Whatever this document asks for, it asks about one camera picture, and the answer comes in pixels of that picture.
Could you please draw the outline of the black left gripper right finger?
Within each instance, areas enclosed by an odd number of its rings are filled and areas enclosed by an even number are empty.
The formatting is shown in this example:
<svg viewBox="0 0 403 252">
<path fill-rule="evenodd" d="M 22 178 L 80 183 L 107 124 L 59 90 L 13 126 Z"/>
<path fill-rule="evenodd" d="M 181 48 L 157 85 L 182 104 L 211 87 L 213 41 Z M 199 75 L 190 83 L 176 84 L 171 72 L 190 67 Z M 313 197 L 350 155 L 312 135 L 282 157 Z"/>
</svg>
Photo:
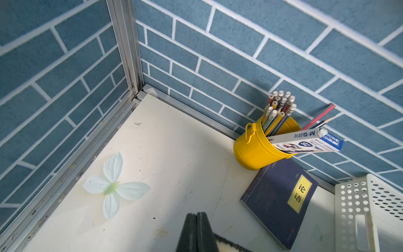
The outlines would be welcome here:
<svg viewBox="0 0 403 252">
<path fill-rule="evenodd" d="M 215 234 L 205 212 L 196 215 L 196 234 L 198 252 L 219 252 Z"/>
</svg>

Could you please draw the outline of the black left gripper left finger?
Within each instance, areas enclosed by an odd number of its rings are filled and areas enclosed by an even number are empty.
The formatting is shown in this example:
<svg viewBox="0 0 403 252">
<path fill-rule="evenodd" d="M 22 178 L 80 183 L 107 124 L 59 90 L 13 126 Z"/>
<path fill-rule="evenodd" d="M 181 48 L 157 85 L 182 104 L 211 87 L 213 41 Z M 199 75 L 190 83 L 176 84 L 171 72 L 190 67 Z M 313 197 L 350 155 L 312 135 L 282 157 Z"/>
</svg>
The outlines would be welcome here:
<svg viewBox="0 0 403 252">
<path fill-rule="evenodd" d="M 176 252 L 197 252 L 197 215 L 189 213 L 179 237 Z"/>
</svg>

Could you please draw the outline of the black pillowcase with cream flowers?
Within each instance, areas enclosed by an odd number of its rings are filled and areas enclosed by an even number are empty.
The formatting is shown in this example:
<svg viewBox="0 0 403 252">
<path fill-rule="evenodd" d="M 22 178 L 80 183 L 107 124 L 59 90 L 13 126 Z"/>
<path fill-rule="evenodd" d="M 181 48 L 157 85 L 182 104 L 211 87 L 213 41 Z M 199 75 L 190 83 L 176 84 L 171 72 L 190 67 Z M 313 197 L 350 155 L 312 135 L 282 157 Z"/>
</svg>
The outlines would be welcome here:
<svg viewBox="0 0 403 252">
<path fill-rule="evenodd" d="M 250 250 L 235 244 L 217 234 L 214 234 L 216 239 L 216 244 L 219 252 L 251 252 Z"/>
</svg>

